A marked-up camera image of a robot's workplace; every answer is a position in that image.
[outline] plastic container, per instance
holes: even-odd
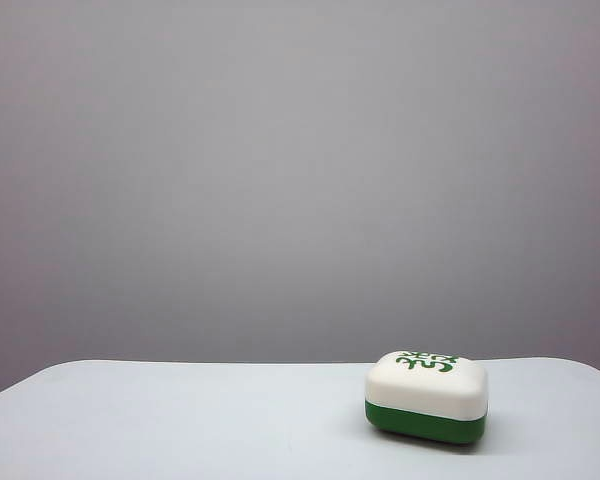
[[[487,372],[466,358],[386,354],[366,377],[367,419],[382,430],[465,444],[484,433]]]

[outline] table surface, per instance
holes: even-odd
[[[0,480],[600,478],[599,370],[480,363],[489,416],[471,446],[368,424],[370,364],[56,365],[0,393]]]

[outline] white lid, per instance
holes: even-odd
[[[380,407],[476,420],[487,413],[487,372],[462,357],[392,352],[367,374],[365,397]]]

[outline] green base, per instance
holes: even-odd
[[[376,427],[390,432],[429,438],[448,443],[472,443],[484,433],[487,416],[477,420],[452,420],[394,408],[379,407],[365,400],[367,419]]]

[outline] gray backdrop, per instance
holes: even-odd
[[[600,368],[600,1],[0,0],[0,390],[405,347]]]

